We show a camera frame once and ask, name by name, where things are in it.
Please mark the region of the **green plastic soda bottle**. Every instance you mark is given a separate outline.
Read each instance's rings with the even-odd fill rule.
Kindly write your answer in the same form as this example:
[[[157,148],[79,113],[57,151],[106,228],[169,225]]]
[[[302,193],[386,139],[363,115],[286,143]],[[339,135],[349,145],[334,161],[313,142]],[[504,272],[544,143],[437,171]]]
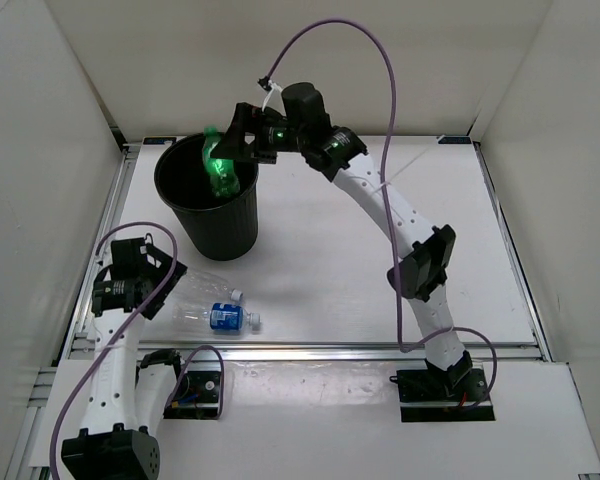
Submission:
[[[204,129],[204,137],[202,161],[213,195],[217,198],[230,198],[238,195],[240,183],[234,170],[234,162],[212,155],[212,151],[221,140],[220,133],[214,126],[208,126]]]

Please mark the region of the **clear unlabelled plastic bottle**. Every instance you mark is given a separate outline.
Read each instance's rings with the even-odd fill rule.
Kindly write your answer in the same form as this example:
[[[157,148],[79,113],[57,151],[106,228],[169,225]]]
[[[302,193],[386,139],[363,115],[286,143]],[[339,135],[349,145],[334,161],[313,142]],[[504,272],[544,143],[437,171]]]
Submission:
[[[185,301],[240,304],[244,294],[228,280],[206,271],[189,269],[172,294]]]

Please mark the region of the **clear bottle blue label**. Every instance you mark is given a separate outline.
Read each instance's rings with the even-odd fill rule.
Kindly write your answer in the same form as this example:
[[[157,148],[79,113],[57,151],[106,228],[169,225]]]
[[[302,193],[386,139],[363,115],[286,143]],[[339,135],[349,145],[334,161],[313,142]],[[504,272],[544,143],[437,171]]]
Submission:
[[[204,331],[217,335],[259,333],[262,320],[233,303],[178,303],[173,307],[174,324],[185,331]]]

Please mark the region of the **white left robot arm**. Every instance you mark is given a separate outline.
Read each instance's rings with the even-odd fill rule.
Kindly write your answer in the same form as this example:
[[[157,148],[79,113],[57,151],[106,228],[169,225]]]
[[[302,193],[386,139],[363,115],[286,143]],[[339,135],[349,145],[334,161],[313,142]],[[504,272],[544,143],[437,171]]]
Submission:
[[[156,431],[168,400],[186,395],[190,377],[173,349],[138,356],[145,323],[164,306],[187,268],[150,236],[114,240],[111,261],[92,290],[93,374],[78,433],[63,440],[60,458],[75,479],[155,479]]]

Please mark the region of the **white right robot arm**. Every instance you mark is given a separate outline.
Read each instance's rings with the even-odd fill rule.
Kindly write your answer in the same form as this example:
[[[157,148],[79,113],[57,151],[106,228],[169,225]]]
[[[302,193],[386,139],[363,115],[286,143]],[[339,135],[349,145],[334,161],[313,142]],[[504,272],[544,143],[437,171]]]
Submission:
[[[423,336],[430,390],[440,399],[456,397],[472,361],[454,329],[446,294],[455,231],[431,223],[385,181],[366,144],[351,129],[332,124],[312,84],[293,84],[281,96],[283,113],[237,104],[213,157],[273,164],[280,152],[298,153],[352,198],[392,244],[397,260],[387,279],[399,303],[409,304]]]

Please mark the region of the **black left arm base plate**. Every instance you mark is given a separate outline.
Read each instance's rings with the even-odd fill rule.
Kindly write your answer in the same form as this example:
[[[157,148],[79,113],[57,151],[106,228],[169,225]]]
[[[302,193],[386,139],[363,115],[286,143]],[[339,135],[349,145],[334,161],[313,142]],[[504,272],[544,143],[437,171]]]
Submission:
[[[221,372],[190,370],[178,387],[177,393],[164,410],[169,420],[216,420],[219,417]]]

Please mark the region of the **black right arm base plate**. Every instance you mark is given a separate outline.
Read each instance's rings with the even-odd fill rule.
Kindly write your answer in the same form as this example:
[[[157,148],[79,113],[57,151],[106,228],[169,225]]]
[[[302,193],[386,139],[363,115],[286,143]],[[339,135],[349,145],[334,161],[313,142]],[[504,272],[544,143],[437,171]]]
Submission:
[[[389,377],[397,387],[403,423],[491,422],[495,412],[481,366],[448,391],[426,369],[398,370]]]

